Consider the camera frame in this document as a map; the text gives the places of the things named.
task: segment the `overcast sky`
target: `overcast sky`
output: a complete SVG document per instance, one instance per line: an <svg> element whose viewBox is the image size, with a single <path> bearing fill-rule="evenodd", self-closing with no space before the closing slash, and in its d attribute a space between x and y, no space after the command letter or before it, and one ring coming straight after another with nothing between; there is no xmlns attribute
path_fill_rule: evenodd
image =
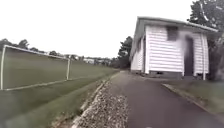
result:
<svg viewBox="0 0 224 128"><path fill-rule="evenodd" d="M186 21L192 0L1 0L0 39L63 54L116 57L137 16Z"/></svg>

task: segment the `paved path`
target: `paved path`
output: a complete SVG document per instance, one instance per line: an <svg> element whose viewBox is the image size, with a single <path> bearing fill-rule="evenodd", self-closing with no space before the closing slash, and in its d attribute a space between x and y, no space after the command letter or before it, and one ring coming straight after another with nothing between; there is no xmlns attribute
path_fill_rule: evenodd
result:
<svg viewBox="0 0 224 128"><path fill-rule="evenodd" d="M128 98L128 128L224 128L212 115L158 81L122 72L112 83Z"/></svg>

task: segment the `distant house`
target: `distant house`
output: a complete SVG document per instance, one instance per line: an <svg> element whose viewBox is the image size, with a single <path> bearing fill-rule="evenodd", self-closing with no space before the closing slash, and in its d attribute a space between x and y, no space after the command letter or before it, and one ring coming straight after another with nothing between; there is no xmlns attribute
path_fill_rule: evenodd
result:
<svg viewBox="0 0 224 128"><path fill-rule="evenodd" d="M209 73L207 36L217 30L162 18L138 17L130 54L131 70L151 76Z"/></svg>
<svg viewBox="0 0 224 128"><path fill-rule="evenodd" d="M75 56L75 60L78 60L79 59L79 57L78 56Z"/></svg>

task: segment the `grass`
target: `grass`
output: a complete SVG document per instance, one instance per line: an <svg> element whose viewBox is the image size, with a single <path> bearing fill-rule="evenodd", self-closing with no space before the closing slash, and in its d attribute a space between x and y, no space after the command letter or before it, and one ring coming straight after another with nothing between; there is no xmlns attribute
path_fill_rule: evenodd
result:
<svg viewBox="0 0 224 128"><path fill-rule="evenodd" d="M8 53L4 62L4 87L65 79L67 62L27 53ZM72 112L84 101L89 83L115 70L79 61L71 62L70 78L93 76L49 86L0 91L0 128L46 127L60 112Z"/></svg>
<svg viewBox="0 0 224 128"><path fill-rule="evenodd" d="M224 114L224 82L170 81L168 84L192 94L213 113Z"/></svg>
<svg viewBox="0 0 224 128"><path fill-rule="evenodd" d="M66 79L67 60L29 53L7 52L4 59L4 88L21 87ZM81 61L71 61L69 78L102 75L110 70Z"/></svg>

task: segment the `door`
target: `door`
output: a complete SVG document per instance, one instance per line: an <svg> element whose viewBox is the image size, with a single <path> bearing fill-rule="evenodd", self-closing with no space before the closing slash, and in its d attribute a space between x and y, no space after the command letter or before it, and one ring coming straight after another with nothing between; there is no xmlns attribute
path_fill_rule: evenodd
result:
<svg viewBox="0 0 224 128"><path fill-rule="evenodd" d="M194 73L194 39L186 36L186 48L184 55L185 76L193 76Z"/></svg>

